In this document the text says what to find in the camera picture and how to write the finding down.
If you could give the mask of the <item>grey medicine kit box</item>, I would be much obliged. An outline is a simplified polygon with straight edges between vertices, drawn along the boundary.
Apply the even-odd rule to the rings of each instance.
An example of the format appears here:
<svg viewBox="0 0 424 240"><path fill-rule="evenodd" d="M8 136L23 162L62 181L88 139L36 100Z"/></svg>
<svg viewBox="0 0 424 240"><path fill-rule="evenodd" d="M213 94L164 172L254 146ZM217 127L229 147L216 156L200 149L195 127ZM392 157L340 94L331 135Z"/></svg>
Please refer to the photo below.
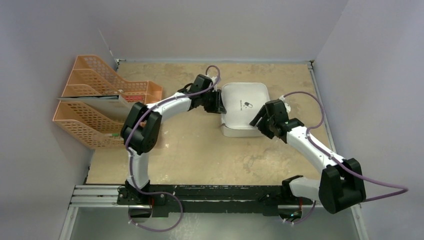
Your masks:
<svg viewBox="0 0 424 240"><path fill-rule="evenodd" d="M230 82L222 86L221 98L226 113L221 114L221 132L229 138L261 137L250 122L270 100L268 88L260 82Z"/></svg>

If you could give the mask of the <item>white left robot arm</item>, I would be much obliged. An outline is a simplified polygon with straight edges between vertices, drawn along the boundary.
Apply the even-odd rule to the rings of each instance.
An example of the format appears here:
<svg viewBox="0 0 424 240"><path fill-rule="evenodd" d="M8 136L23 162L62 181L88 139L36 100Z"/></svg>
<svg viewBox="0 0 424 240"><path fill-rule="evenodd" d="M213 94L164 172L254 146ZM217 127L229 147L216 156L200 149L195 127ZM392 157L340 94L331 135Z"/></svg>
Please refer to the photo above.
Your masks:
<svg viewBox="0 0 424 240"><path fill-rule="evenodd" d="M158 141L162 123L200 106L208 113L225 113L221 91L217 88L220 80L219 75L199 74L193 83L168 98L149 104L138 102L132 106L120 136L128 154L125 188L136 204L142 205L149 199L149 152Z"/></svg>

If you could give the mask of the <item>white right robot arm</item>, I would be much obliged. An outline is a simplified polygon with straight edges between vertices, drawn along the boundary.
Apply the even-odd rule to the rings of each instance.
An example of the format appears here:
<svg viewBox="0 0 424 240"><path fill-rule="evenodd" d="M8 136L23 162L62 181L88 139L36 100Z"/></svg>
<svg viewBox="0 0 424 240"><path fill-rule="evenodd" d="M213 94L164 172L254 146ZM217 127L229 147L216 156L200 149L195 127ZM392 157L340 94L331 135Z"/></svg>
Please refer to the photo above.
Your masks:
<svg viewBox="0 0 424 240"><path fill-rule="evenodd" d="M296 149L320 173L319 180L302 175L283 180L280 196L284 202L292 204L306 198L335 214L366 200L360 163L334 153L308 132L299 119L289 118L282 100L266 102L249 124L264 136L277 137Z"/></svg>

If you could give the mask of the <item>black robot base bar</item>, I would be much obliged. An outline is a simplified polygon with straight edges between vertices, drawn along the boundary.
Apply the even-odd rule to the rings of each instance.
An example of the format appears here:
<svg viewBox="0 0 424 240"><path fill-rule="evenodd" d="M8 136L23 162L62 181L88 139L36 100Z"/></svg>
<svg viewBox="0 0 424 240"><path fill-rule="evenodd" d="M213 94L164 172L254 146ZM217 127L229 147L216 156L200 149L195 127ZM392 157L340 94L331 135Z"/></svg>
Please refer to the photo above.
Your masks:
<svg viewBox="0 0 424 240"><path fill-rule="evenodd" d="M146 206L154 217L170 213L262 214L289 217L312 200L287 196L281 185L148 184L138 192L129 183L117 188L117 204Z"/></svg>

